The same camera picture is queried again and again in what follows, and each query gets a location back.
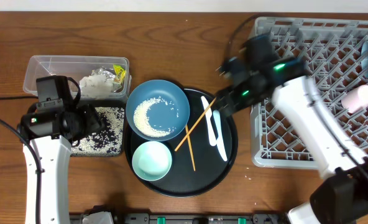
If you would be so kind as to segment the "white napkin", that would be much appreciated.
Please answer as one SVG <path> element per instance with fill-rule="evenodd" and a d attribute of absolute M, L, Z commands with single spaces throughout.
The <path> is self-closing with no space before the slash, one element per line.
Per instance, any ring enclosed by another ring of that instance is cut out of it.
<path fill-rule="evenodd" d="M 92 75 L 80 80 L 82 94 L 91 98 L 101 98 L 113 91 L 113 81 L 104 75 Z"/>

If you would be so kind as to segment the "yellow foil wrapper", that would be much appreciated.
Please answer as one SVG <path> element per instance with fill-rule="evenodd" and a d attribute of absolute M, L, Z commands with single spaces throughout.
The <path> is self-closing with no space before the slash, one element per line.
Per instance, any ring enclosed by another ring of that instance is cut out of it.
<path fill-rule="evenodd" d="M 110 92 L 114 92 L 123 86 L 126 71 L 120 65 L 113 65 L 112 69 L 97 68 L 92 71 L 91 76 L 100 79 L 100 82 L 104 83 Z"/>

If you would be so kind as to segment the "blue plate with rice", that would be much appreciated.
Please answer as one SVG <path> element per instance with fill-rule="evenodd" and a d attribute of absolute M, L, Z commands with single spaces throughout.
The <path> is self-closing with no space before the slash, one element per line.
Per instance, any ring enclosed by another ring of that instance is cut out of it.
<path fill-rule="evenodd" d="M 167 141 L 180 134 L 190 117 L 184 91 L 166 80 L 149 80 L 136 87 L 126 104 L 131 129 L 149 141 Z"/>

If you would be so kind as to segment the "green bowl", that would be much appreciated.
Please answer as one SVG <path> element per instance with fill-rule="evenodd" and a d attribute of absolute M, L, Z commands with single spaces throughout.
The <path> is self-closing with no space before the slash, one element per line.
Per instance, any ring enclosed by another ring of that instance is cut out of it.
<path fill-rule="evenodd" d="M 148 141 L 135 150 L 132 168 L 140 179 L 152 182 L 167 175 L 172 161 L 172 153 L 166 145 L 157 141 Z"/>

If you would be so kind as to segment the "white cup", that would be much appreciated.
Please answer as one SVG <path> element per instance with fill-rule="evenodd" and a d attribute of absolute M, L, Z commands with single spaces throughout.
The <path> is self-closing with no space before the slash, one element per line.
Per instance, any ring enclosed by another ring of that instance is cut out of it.
<path fill-rule="evenodd" d="M 348 92 L 341 100 L 344 109 L 349 113 L 355 113 L 368 106 L 368 85 L 361 85 Z"/>

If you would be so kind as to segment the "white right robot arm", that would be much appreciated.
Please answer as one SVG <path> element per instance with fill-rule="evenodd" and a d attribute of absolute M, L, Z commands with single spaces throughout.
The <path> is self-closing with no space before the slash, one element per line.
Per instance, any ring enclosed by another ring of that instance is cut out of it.
<path fill-rule="evenodd" d="M 269 98 L 318 165 L 323 183 L 287 213 L 289 223 L 355 223 L 368 215 L 368 158 L 324 104 L 302 60 L 267 59 L 247 67 L 231 58 L 220 71 L 232 79 L 216 94 L 214 106 L 223 116 Z"/>

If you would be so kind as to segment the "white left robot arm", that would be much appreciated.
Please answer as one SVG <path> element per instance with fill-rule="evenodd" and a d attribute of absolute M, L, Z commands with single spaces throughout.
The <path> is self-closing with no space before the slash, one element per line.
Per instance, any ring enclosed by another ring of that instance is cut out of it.
<path fill-rule="evenodd" d="M 93 105 L 41 102 L 18 125 L 27 168 L 26 223 L 69 223 L 68 165 L 73 142 L 104 123 Z"/>

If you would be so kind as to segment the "grey dishwasher rack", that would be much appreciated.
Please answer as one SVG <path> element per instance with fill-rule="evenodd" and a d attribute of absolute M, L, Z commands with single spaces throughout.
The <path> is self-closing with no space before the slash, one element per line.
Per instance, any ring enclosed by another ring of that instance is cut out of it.
<path fill-rule="evenodd" d="M 347 135 L 368 156 L 368 107 L 348 113 L 341 100 L 346 93 L 368 85 L 368 70 L 361 63 L 368 56 L 368 21 L 260 17 L 251 36 L 269 34 L 280 57 L 305 61 L 322 99 Z M 251 111 L 251 154 L 258 167 L 316 169 L 313 156 L 294 128 L 269 100 Z"/>

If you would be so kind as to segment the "black rectangular tray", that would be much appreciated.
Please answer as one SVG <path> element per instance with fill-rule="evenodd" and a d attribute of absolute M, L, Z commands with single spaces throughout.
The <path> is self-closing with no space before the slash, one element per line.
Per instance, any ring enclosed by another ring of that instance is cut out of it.
<path fill-rule="evenodd" d="M 110 157 L 122 151 L 125 109 L 124 104 L 114 100 L 86 101 L 94 105 L 103 120 L 105 128 L 89 135 L 80 142 L 74 142 L 73 157 Z"/>

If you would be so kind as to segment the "white plastic spoon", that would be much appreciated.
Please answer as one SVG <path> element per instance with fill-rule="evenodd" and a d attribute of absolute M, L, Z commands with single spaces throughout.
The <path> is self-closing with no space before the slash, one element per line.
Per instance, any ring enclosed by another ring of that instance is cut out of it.
<path fill-rule="evenodd" d="M 218 132 L 218 137 L 216 139 L 216 145 L 219 151 L 219 154 L 224 162 L 228 160 L 226 150 L 224 147 L 224 140 L 223 140 L 223 132 L 221 127 L 221 116 L 218 110 L 213 111 L 213 118 L 216 124 L 216 130 Z"/>

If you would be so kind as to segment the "clear plastic bin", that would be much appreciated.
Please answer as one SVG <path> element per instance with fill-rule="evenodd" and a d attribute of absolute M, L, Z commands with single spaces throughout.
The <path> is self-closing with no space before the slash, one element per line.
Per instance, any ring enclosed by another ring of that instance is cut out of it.
<path fill-rule="evenodd" d="M 79 82 L 82 78 L 91 75 L 91 72 L 98 68 L 103 68 L 112 73 L 114 71 L 114 65 L 119 65 L 126 71 L 122 87 L 116 92 L 102 97 L 102 99 L 118 100 L 125 103 L 129 97 L 131 87 L 129 61 L 125 57 L 34 55 L 30 58 L 27 66 L 23 91 L 36 96 L 36 79 L 38 78 L 62 75 L 71 77 L 76 82 Z"/>

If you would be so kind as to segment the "round black tray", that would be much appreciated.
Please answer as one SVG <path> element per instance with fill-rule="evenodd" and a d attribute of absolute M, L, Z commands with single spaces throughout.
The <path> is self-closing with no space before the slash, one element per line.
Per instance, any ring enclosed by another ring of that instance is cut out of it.
<path fill-rule="evenodd" d="M 190 104 L 190 117 L 186 125 L 190 129 L 203 112 L 200 98 L 204 96 L 212 101 L 214 96 L 207 91 L 195 88 L 182 88 Z M 165 177 L 156 181 L 143 180 L 149 189 L 169 197 L 192 197 L 203 194 L 217 186 L 229 173 L 237 155 L 238 137 L 235 122 L 228 117 L 221 122 L 224 147 L 228 160 L 224 162 L 216 146 L 210 146 L 205 120 L 201 120 L 190 134 L 196 171 L 193 171 L 188 141 L 182 144 L 178 151 L 174 151 L 186 135 L 184 130 L 172 139 L 159 141 L 166 145 L 172 153 L 172 166 Z M 137 135 L 130 126 L 124 133 L 124 148 L 128 162 L 132 161 L 135 150 L 148 142 Z"/>

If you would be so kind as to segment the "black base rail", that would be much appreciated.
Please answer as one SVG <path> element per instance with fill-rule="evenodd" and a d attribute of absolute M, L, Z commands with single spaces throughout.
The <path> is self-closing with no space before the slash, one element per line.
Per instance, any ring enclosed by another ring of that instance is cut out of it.
<path fill-rule="evenodd" d="M 250 214 L 182 214 L 150 213 L 138 210 L 135 213 L 121 213 L 104 205 L 96 205 L 84 213 L 71 213 L 71 223 L 117 223 L 117 224 L 284 224 L 288 218 L 284 213 Z"/>

